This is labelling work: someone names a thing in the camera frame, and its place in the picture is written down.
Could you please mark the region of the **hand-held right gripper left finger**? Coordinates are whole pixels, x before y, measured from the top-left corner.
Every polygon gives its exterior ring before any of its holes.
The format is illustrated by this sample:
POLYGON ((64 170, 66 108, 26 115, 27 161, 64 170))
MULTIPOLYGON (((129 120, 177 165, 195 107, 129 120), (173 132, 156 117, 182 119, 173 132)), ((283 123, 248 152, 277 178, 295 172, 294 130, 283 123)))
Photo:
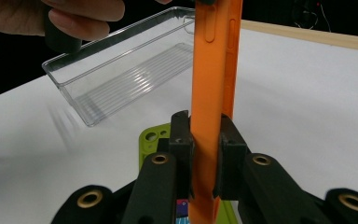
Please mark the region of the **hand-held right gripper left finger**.
POLYGON ((191 181, 194 147, 188 111, 176 112, 171 117, 169 153, 176 158, 178 199, 189 199, 192 196, 191 181))

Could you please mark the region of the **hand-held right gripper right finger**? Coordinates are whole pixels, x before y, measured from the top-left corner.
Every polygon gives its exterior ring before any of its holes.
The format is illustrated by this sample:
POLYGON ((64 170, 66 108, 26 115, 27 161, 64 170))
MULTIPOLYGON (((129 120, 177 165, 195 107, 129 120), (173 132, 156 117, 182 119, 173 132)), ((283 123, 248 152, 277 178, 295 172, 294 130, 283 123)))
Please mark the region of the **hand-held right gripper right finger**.
POLYGON ((227 115, 222 115, 217 152, 213 196, 237 200, 242 187, 242 167, 249 148, 241 133, 227 115))

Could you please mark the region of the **green cartoon phone case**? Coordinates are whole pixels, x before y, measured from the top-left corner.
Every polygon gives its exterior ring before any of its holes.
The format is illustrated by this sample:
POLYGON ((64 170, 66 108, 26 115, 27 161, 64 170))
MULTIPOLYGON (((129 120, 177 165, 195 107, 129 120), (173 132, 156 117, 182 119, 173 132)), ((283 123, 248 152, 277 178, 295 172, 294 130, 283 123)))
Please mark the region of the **green cartoon phone case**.
MULTIPOLYGON (((169 138, 171 124, 165 123, 143 130, 139 136, 139 168, 142 168, 145 158, 158 149, 158 141, 162 138, 169 138)), ((191 223, 188 217, 188 200, 176 201, 175 224, 191 223)), ((239 224, 234 213, 231 202, 221 201, 215 224, 239 224)))

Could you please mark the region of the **orange phone case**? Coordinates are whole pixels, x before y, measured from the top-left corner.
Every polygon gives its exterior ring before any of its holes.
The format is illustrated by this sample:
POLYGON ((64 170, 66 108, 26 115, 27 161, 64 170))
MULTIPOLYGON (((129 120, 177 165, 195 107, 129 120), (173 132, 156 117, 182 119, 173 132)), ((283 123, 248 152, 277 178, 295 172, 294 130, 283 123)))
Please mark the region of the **orange phone case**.
POLYGON ((190 132, 195 141, 190 224, 214 224, 221 116, 235 98, 243 0, 196 0, 190 132))

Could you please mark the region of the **clear plastic container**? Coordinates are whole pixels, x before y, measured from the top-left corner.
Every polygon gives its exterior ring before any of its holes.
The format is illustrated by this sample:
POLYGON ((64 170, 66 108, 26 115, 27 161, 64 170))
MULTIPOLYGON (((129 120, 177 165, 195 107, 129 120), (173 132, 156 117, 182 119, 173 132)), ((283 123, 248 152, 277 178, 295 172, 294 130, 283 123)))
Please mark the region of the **clear plastic container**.
POLYGON ((65 100, 94 126, 192 69, 195 10, 170 7, 42 64, 65 100))

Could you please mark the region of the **wooden table board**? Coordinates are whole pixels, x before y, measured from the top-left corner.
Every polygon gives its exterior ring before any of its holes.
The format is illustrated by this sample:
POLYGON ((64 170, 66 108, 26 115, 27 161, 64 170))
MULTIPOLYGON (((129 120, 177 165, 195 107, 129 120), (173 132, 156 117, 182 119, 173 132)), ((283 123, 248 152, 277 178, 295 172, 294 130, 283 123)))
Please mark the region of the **wooden table board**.
POLYGON ((247 20, 241 21, 241 28, 330 46, 337 46, 347 49, 358 49, 358 36, 356 35, 336 34, 247 20))

